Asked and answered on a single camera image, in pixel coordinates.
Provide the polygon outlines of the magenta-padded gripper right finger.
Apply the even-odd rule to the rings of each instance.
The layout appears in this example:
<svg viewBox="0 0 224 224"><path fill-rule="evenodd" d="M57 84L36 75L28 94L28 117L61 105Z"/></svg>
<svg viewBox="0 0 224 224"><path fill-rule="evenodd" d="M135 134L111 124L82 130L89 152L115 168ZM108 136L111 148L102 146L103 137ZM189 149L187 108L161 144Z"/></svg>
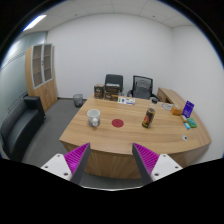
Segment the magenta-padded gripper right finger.
<svg viewBox="0 0 224 224"><path fill-rule="evenodd" d="M182 169L169 155L157 154L137 143L132 145L132 153L144 185Z"/></svg>

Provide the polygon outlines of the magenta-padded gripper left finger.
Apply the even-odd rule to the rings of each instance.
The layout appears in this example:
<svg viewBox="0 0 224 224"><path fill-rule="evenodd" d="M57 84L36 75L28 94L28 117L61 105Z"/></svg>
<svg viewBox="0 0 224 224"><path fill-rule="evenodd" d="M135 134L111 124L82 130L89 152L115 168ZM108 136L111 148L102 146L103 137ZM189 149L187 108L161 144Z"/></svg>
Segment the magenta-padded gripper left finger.
<svg viewBox="0 0 224 224"><path fill-rule="evenodd" d="M65 155L54 155L42 166L42 169L65 180L79 184L84 173L90 152L90 144L86 143L71 150Z"/></svg>

